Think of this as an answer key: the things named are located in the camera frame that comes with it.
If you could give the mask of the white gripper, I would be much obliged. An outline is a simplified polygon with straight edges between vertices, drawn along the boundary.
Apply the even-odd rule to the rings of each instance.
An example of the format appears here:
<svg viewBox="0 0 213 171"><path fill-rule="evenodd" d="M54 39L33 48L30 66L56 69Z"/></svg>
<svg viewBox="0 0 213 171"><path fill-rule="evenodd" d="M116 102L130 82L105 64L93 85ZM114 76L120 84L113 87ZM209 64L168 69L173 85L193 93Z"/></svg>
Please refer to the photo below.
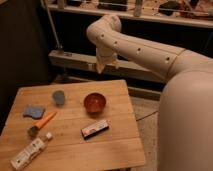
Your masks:
<svg viewBox="0 0 213 171"><path fill-rule="evenodd" d="M96 48L96 57L98 63L96 64L96 70L98 74L101 74L105 68L106 64L112 64L115 69L119 69L119 64L117 61L117 54L111 49L105 47Z"/></svg>

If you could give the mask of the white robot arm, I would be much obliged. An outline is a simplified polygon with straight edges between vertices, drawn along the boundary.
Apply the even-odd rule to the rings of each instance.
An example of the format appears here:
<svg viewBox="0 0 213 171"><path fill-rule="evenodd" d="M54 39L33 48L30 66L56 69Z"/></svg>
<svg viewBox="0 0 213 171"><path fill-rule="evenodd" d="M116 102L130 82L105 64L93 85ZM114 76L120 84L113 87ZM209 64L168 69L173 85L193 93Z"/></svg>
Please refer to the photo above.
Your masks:
<svg viewBox="0 0 213 171"><path fill-rule="evenodd" d="M213 171L213 59L199 53L125 35L116 15L88 26L97 70L122 56L167 84L159 102L158 171Z"/></svg>

